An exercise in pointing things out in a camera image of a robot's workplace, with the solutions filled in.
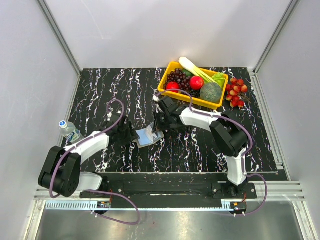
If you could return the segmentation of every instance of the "bunch of dark grapes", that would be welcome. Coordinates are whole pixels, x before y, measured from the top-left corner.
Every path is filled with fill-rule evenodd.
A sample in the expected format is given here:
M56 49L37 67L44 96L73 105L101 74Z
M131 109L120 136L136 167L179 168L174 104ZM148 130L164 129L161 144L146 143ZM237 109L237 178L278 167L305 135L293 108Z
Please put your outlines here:
M199 98L200 97L200 90L194 90L190 87L190 79L191 76L186 76L185 72L182 72L180 68L176 68L174 71L170 72L167 75L167 81L164 85L164 89L166 89L168 82L176 82L179 85L179 88L181 90L186 91L189 93L193 98Z

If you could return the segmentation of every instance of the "gray wall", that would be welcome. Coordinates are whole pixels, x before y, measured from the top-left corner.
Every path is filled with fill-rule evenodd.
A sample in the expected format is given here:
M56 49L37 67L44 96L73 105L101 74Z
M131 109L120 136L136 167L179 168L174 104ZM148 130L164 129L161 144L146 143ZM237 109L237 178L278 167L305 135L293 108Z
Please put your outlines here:
M17 240L77 77L36 1L1 1L0 23L0 239Z
M81 68L254 67L290 0L46 0Z
M320 233L320 1L301 1L258 76L293 180Z

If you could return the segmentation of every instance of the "yellow plastic tray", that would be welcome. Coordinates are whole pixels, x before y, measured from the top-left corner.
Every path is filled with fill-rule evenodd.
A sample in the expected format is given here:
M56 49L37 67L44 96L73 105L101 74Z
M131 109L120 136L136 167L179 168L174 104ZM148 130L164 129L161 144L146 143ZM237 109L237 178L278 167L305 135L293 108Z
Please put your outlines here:
M160 81L160 84L158 86L158 91L159 92L162 92L164 91L164 85L167 81L167 75L169 73L171 73L172 71L174 71L175 69L183 69L183 67L180 65L179 62L175 62L175 61L171 61L167 67L167 69L165 70L165 73ZM200 68L202 71L204 71L208 76L212 77L213 75L217 74L216 71L210 71L210 70L207 70L207 69L203 69L203 68ZM200 105L200 106L203 106L203 107L206 107L206 108L209 108L209 109L217 109L219 107L222 106L222 102L224 101L224 96L225 96L225 91L226 91L226 87L227 87L227 84L228 84L228 75L227 74L223 74L223 76L225 77L225 81L224 81L224 85L223 85L223 89L222 89L222 96L221 96L221 99L219 101L219 103L213 103L213 102L209 102L209 101L204 101L200 98L195 98L193 97L193 103L194 104L197 104L197 105ZM181 101L185 101L185 102L188 102L190 103L190 97L187 96L187 95L184 95L184 94L180 94L180 93L176 93L176 92L173 92L173 91L166 91L164 93L162 93L161 95L164 95L164 96L169 96L173 99L178 99L178 100L181 100Z

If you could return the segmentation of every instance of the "plastic bottle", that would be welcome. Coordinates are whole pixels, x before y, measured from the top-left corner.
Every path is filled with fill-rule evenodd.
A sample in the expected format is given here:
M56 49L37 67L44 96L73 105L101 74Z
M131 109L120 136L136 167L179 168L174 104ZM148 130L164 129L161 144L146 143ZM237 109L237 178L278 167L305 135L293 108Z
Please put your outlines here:
M84 136L82 136L80 131L72 122L61 121L59 123L59 126L60 134L64 136L68 140L68 142L75 144L84 139Z

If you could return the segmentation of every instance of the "black marble table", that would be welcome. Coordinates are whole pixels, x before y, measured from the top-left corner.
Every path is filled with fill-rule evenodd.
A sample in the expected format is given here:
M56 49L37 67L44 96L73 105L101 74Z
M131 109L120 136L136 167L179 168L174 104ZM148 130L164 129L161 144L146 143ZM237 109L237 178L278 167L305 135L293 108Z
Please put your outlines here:
M276 172L276 163L264 127L254 89L246 68L208 68L223 72L230 78L243 79L248 86L251 103L232 109L224 100L218 112L235 111L252 135L254 146L246 157L246 170L252 172ZM84 69L70 121L85 136L100 128L107 119L107 102L121 100L125 112L134 127L139 130L153 122L153 95L165 72L165 68L100 68ZM195 105L195 108L213 111ZM112 111L120 107L115 102ZM96 153L81 168L89 172L226 172L227 162L220 153L211 132L191 128L189 132L166 136L157 144L138 149L135 143L127 146L113 144Z

